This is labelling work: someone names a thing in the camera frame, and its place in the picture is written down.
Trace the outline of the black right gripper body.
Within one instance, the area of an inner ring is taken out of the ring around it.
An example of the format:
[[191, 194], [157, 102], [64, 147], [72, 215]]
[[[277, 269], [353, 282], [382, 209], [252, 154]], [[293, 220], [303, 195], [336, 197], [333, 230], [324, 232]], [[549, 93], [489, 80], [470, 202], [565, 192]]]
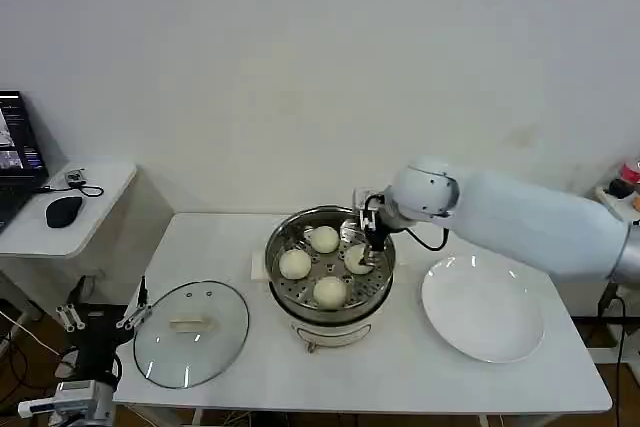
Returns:
[[372, 251], [382, 252], [389, 236], [389, 229], [385, 225], [377, 225], [368, 229], [368, 244]]

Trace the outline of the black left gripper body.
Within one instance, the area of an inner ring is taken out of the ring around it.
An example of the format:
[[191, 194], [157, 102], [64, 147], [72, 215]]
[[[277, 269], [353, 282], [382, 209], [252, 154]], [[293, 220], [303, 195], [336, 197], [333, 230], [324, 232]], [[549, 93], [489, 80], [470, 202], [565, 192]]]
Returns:
[[76, 349], [71, 380], [94, 380], [118, 383], [122, 363], [117, 348], [126, 342], [126, 332], [116, 323], [125, 314], [122, 304], [73, 304], [83, 320], [83, 329], [67, 334], [70, 346]]

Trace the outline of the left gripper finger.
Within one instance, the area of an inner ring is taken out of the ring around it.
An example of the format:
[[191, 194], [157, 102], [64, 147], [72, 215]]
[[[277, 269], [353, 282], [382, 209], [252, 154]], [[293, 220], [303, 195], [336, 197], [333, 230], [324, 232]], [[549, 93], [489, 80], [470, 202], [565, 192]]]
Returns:
[[134, 330], [147, 319], [147, 317], [151, 314], [151, 311], [152, 306], [148, 302], [146, 276], [143, 275], [140, 279], [134, 311], [118, 321], [116, 323], [116, 327], [123, 330]]
[[83, 329], [83, 320], [73, 304], [58, 306], [56, 313], [62, 321], [66, 332], [80, 331]]

